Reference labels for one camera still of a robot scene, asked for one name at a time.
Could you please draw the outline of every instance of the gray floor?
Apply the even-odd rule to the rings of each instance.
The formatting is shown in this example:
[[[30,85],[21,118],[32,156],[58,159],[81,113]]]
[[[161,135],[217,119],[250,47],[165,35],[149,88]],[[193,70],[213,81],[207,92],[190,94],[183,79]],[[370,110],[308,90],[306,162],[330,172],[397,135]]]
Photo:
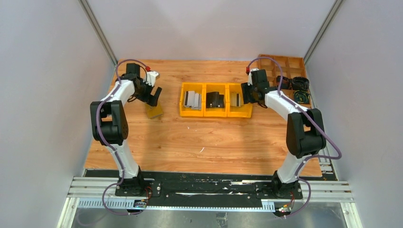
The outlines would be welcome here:
[[[106,213],[104,209],[79,209],[82,223],[91,223]],[[339,203],[309,203],[299,214],[286,220],[265,212],[216,212],[146,210],[138,216],[107,214],[95,228],[346,228]],[[77,221],[74,228],[80,226]]]

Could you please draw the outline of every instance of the robotic arm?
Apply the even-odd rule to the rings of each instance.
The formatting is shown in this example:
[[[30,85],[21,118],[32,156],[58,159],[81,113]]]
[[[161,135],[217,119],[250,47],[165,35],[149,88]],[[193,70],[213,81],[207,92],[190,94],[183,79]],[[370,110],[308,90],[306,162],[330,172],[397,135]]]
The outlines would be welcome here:
[[[141,169],[134,161],[127,142],[129,127],[123,107],[131,96],[150,106],[157,106],[162,89],[158,87],[154,95],[151,95],[151,92],[158,77],[158,72],[147,71],[145,78],[142,79],[140,77],[140,66],[133,63],[127,64],[126,73],[121,76],[120,81],[116,80],[112,91],[101,101],[92,102],[90,105],[93,137],[111,152],[118,165],[120,179],[124,177],[120,187],[123,191],[129,191],[133,195],[142,194],[145,183]],[[109,97],[111,98],[101,107],[100,116],[97,116],[97,108]],[[111,121],[102,120],[108,116],[112,117]],[[100,118],[102,136],[115,150],[107,146],[102,140],[96,125],[97,118]]]
[[[318,109],[307,109],[286,97],[282,91],[270,87],[265,70],[257,68],[249,72],[247,83],[241,84],[244,103],[259,103],[262,107],[272,108],[287,121],[287,148],[289,153],[282,166],[275,171],[271,191],[282,198],[297,188],[298,176],[304,168],[307,157],[315,155],[325,148],[325,138],[315,129],[300,109],[323,129],[322,114]]]

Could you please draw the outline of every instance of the wooden table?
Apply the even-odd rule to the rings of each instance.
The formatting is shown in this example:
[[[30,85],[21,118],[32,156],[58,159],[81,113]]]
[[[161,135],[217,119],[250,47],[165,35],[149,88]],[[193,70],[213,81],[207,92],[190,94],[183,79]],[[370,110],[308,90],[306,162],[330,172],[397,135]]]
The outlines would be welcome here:
[[[246,61],[145,60],[161,76],[156,86],[164,115],[150,120],[144,103],[126,103],[128,141],[143,171],[178,171],[232,174],[273,174],[286,154],[287,123],[271,109],[257,105],[252,118],[183,118],[178,102],[182,82],[235,82],[248,80]],[[119,69],[125,72],[126,63]],[[88,169],[117,169],[112,155],[93,142],[85,164]],[[317,159],[303,176],[321,176]]]

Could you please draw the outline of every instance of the white wall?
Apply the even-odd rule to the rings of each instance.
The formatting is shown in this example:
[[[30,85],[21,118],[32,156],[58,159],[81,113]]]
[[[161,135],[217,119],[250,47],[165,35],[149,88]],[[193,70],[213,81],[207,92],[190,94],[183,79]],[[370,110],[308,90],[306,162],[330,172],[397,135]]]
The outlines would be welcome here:
[[[0,227],[56,227],[112,65],[77,0],[0,2]]]
[[[365,228],[401,227],[403,5],[347,0],[307,71]]]
[[[303,57],[334,0],[89,0],[118,58]]]

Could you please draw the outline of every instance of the yellow tray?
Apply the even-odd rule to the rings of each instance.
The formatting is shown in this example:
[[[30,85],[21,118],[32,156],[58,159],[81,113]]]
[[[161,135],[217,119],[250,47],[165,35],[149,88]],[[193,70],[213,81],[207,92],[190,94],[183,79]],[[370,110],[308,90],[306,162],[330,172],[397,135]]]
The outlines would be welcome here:
[[[192,110],[183,106],[184,93],[186,91],[195,91],[202,95],[201,110]],[[219,92],[224,95],[224,108],[206,108],[206,93]],[[252,104],[243,104],[242,107],[230,106],[230,94],[242,94],[240,83],[182,83],[181,99],[179,101],[179,114],[182,117],[243,117],[250,118],[252,116]]]

